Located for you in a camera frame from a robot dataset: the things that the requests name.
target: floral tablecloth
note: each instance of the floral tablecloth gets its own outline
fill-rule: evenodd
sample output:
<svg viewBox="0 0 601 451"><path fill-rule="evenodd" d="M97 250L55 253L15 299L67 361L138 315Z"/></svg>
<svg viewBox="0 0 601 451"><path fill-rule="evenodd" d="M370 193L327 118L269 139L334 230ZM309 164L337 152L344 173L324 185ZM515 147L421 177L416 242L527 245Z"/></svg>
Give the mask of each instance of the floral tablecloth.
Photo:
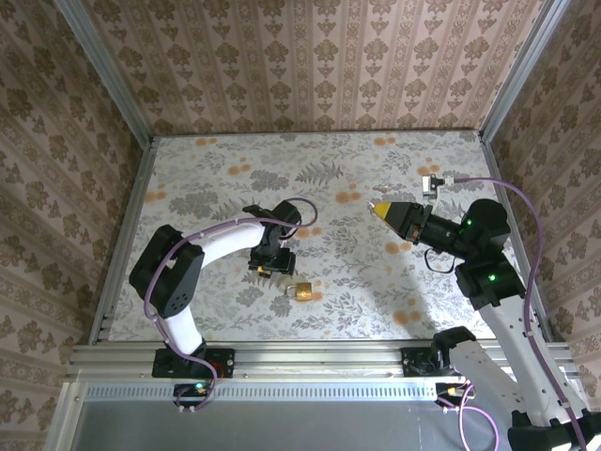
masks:
<svg viewBox="0 0 601 451"><path fill-rule="evenodd" d="M160 138L127 274L157 229L184 235L235 217L246 205L273 208L304 196L319 220L287 245L294 279L261 279L248 252L201 273L192 310L208 340L428 338L456 325L479 338L492 333L455 285L429 271L423 246L402 242L367 201L422 202L421 175L486 176L476 132L354 132ZM492 186L445 188L437 214L458 221L470 203L495 197ZM311 211L299 204L303 220ZM507 253L515 258L511 245ZM451 259L433 255L438 269ZM312 283L314 299L285 296L286 285ZM111 340L160 339L142 301L124 282Z"/></svg>

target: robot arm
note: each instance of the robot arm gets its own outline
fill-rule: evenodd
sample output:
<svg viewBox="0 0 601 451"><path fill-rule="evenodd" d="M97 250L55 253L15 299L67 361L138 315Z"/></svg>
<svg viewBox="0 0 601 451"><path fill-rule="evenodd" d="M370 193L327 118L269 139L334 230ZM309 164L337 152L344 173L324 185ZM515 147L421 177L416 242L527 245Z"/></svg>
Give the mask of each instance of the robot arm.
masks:
<svg viewBox="0 0 601 451"><path fill-rule="evenodd" d="M497 337L517 383L486 357L465 328L434 336L428 358L434 359L439 371L458 370L505 409L514 451L574 449L572 444L577 441L568 410L578 420L589 449L596 449L601 444L601 416L586 410L551 358L540 329L532 327L527 333L524 327L525 289L502 252L510 232L502 205L490 199L477 200L460 224L432 214L431 206L417 203L381 203L373 209L403 240L424 243L435 252L464 260L455 268L457 284ZM559 399L539 365L530 336L567 402Z"/></svg>
<svg viewBox="0 0 601 451"><path fill-rule="evenodd" d="M290 224L301 222L299 211L287 201L273 211L256 205L243 211L255 218L270 218ZM240 219L229 227L202 237L197 244L183 244L173 255L173 265L162 270L152 291L150 303L157 310L157 321L183 354L198 356L206 347L194 323L190 302L200 271L207 265L239 250L251 249L249 269L257 271L260 276L270 277L272 272L294 272L296 257L290 249L282 248L280 241L290 227L258 221L238 224ZM170 225L164 225L155 232L130 274L130 284L141 298L145 298L150 280L161 261L181 241L181 232Z"/></svg>
<svg viewBox="0 0 601 451"><path fill-rule="evenodd" d="M200 270L219 258L258 246L264 231L265 227L261 224L243 224L201 239L198 246L203 250L204 258ZM177 348L184 354L192 354L203 345L204 340L194 324L190 309L193 296L187 294L181 296L180 299L176 297L174 302L185 304L183 309L176 313L178 311L176 308L168 316L160 315L159 321L162 322L165 331Z"/></svg>

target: brass padlock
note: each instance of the brass padlock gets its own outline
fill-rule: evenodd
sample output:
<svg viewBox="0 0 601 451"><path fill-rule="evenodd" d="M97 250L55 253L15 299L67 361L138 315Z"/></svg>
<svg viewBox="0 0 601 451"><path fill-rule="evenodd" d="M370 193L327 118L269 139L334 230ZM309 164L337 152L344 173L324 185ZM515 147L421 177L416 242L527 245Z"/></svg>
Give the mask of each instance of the brass padlock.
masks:
<svg viewBox="0 0 601 451"><path fill-rule="evenodd" d="M290 285L285 288L285 295L294 297L299 302L311 301L313 299L313 291L311 290L310 282L299 282L297 285Z"/></svg>

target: patterned wallpaper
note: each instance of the patterned wallpaper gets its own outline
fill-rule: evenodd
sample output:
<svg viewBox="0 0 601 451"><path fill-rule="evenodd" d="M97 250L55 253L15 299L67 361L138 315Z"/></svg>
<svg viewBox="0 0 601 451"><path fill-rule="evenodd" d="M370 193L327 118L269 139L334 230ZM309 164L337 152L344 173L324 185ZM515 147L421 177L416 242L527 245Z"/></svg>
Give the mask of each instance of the patterned wallpaper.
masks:
<svg viewBox="0 0 601 451"><path fill-rule="evenodd" d="M85 0L154 134L477 128L531 0Z"/></svg>
<svg viewBox="0 0 601 451"><path fill-rule="evenodd" d="M140 158L52 2L0 2L0 448L41 449Z"/></svg>
<svg viewBox="0 0 601 451"><path fill-rule="evenodd" d="M538 277L601 408L601 2L575 0L536 64L493 148L503 175L536 202L545 229ZM534 222L515 211L531 256Z"/></svg>

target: purple cable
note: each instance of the purple cable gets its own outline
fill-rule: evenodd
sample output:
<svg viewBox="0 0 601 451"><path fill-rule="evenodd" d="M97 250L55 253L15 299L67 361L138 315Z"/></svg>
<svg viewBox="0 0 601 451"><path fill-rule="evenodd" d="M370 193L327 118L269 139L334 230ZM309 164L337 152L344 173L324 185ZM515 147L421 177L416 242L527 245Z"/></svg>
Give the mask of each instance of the purple cable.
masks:
<svg viewBox="0 0 601 451"><path fill-rule="evenodd" d="M497 428L497 424L495 423L495 420L493 419L493 417L490 416L490 414L488 414L488 412L483 409L480 409L478 407L466 406L466 403L468 402L468 395L472 389L473 389L473 385L470 385L466 389L465 393L461 397L461 402L459 404L459 435L461 436L461 443L463 443L463 447L466 449L466 451L470 451L470 447L468 446L468 442L466 440L466 434L465 434L465 431L463 428L463 412L464 411L478 412L488 421L488 423L490 423L490 426L492 426L493 431L495 433L494 451L498 451L499 444L501 442L501 435L499 434L499 429ZM456 409L456 405L453 404L452 402L447 401L444 397L439 397L438 401L441 402L442 404L445 404L447 407L449 407L451 409Z"/></svg>
<svg viewBox="0 0 601 451"><path fill-rule="evenodd" d="M520 190L515 185L513 185L505 180L493 179L493 178L489 178L489 177L474 177L474 178L466 178L466 179L455 179L455 183L465 183L465 182L469 182L469 181L490 181L492 183L496 183L498 185L504 186L505 188L509 188L510 190L512 190L514 193L516 193L517 195L519 195L522 198L522 200L526 203L526 205L528 206L528 208L531 210L532 214L534 215L534 221L536 223L536 247L537 247L537 249L536 249L536 257L534 258L534 264L532 265L532 267L530 269L530 274L528 276L528 284L526 286L526 296L524 297L524 328L526 329L526 336L528 337L528 341L530 343L530 346L532 347L532 351L534 352L534 355L536 355L536 359L538 360L538 363L543 368L543 371L547 375L549 382L553 386L553 390L557 394L557 397L559 398L560 402L562 404L567 405L567 407L565 408L565 411L567 412L567 415L570 417L570 422L572 423L572 427L574 428L574 431L578 438L578 444L580 445L580 451L586 451L586 440L584 439L584 435L582 434L582 429L580 428L580 424L578 423L576 414L574 413L574 410L572 409L572 407L569 405L567 396L563 392L563 389L562 389L560 383L555 379L555 376L553 376L551 368L547 364L545 357L543 357L543 354L542 354L540 348L538 347L538 343L536 343L536 340L534 339L534 335L532 334L532 324L531 324L532 291L534 289L534 279L536 277L536 272L538 271L538 267L541 264L541 259L543 258L543 226L541 225L541 218L538 214L538 211L536 210L536 207L534 206L534 204L532 203L530 198L522 190Z"/></svg>
<svg viewBox="0 0 601 451"><path fill-rule="evenodd" d="M184 394L186 392L191 391L191 389L189 387L185 387L185 388L180 388L177 393L176 393L176 406L178 409L181 408L181 399L183 398Z"/></svg>
<svg viewBox="0 0 601 451"><path fill-rule="evenodd" d="M217 379L218 379L217 371L215 371L215 368L213 367L213 365L211 365L206 360L199 359L197 357L193 357L188 354L184 354L181 350L179 350L177 348L177 346L175 346L174 343L171 343L171 340L169 339L169 335L163 329L162 324L159 321L159 315L156 313L152 313L152 311L150 310L150 298L152 296L152 292L154 291L154 288L157 285L157 282L159 281L159 277L161 276L162 270L165 269L165 267L167 266L167 263L169 262L171 257L174 255L175 252L177 252L177 249L179 249L185 243L197 240L199 238L204 238L207 235L211 235L213 233L220 232L224 229L227 229L227 228L230 228L233 226L239 226L241 224L271 223L271 224L277 224L279 226L306 228L306 227L310 227L313 224L315 224L317 221L317 216L318 216L316 204L314 204L313 202L311 202L308 199L305 199L304 197L290 197L289 199L286 199L286 201L295 201L295 200L304 202L306 204L309 204L309 206L311 206L311 208L313 209L313 213L314 213L314 217L313 217L313 220L311 220L311 222L309 222L307 224L291 224L291 223L287 223L285 221L279 221L277 219L270 219L270 218L242 218L242 219L234 219L232 221L227 221L225 223L221 223L221 224L217 224L217 225L212 225L211 227L201 230L200 232L192 233L192 235L187 236L183 240L179 241L175 246L173 246L169 250L167 255L164 257L164 259L161 261L161 263L159 264L159 267L157 268L154 275L150 279L150 283L148 284L148 289L146 290L146 295L144 296L144 314L146 315L146 317L148 319L150 319L151 321L153 321L156 324L157 330L159 331L159 334L161 334L161 337L164 340L165 344L168 345L169 348L171 348L171 350L176 355L178 355L182 359L190 360L191 362L196 362L200 365L205 366L206 368L209 369L209 371L211 373L211 383L210 383L210 389L208 390L208 394L201 402L199 402L198 404L196 404L193 407L192 412L199 411L200 409L205 407L207 402L210 400L210 398L213 394L213 388L214 388L215 384L217 383Z"/></svg>

